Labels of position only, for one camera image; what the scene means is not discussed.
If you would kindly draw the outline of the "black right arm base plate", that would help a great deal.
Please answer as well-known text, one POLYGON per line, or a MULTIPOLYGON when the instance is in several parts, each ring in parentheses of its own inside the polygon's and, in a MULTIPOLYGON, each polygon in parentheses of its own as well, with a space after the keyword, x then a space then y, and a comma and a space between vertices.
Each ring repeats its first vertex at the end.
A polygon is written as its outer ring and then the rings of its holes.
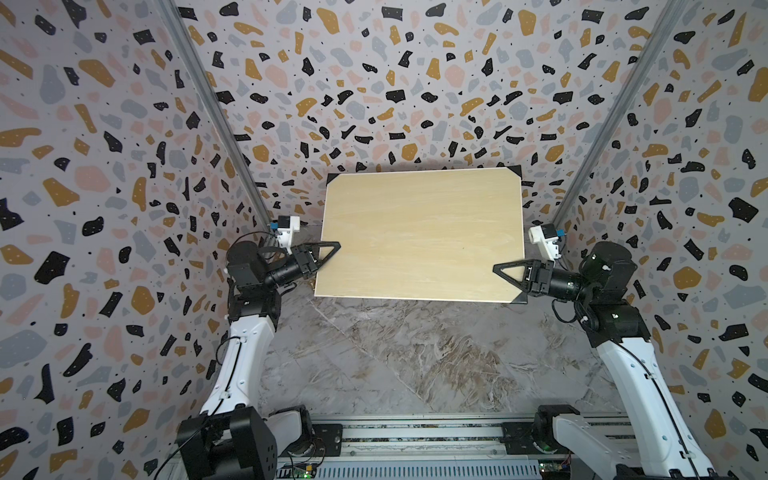
POLYGON ((503 422, 500 442, 508 455, 569 455, 571 451, 558 443, 550 420, 535 416, 530 421, 503 422))

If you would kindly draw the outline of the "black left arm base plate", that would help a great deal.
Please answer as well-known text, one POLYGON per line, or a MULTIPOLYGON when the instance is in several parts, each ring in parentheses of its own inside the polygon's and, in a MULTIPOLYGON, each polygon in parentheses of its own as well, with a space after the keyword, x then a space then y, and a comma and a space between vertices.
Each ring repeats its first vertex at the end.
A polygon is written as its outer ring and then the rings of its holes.
POLYGON ((302 428, 299 455, 302 457, 339 457, 344 427, 341 423, 320 423, 302 428))

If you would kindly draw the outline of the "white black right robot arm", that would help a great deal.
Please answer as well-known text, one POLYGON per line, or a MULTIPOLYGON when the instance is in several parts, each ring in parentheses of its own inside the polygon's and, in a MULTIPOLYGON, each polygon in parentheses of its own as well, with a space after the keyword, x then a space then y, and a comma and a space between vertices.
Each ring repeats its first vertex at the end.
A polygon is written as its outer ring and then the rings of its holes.
POLYGON ((493 266, 494 274, 527 296, 547 296, 573 305, 571 321, 582 328, 607 367, 632 427, 637 453, 631 455, 565 404, 538 407, 532 442, 543 453, 568 451, 599 479, 716 479, 713 463, 664 382, 640 311, 625 298, 636 269, 625 247, 606 241, 596 243, 576 271, 540 260, 493 266))

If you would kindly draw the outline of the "light wooden canvas board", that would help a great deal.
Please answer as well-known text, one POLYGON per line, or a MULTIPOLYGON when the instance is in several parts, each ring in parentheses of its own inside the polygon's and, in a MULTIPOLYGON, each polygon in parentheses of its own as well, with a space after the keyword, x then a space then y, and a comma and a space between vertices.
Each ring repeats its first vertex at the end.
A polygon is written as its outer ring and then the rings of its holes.
POLYGON ((517 167, 339 174, 321 237, 341 248, 316 276, 318 297, 524 299, 493 271, 525 257, 517 167))

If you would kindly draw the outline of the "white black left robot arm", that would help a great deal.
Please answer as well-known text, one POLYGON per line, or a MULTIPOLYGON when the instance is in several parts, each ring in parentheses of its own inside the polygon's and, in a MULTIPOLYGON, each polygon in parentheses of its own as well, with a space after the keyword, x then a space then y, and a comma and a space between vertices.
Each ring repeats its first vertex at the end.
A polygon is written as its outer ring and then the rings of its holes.
POLYGON ((218 377, 199 415, 182 421, 176 437, 188 478, 273 479, 280 457, 315 454, 318 441, 305 406, 269 415, 256 406, 284 295, 340 248, 335 241, 287 248, 239 240, 228 250, 229 333, 215 352, 218 377))

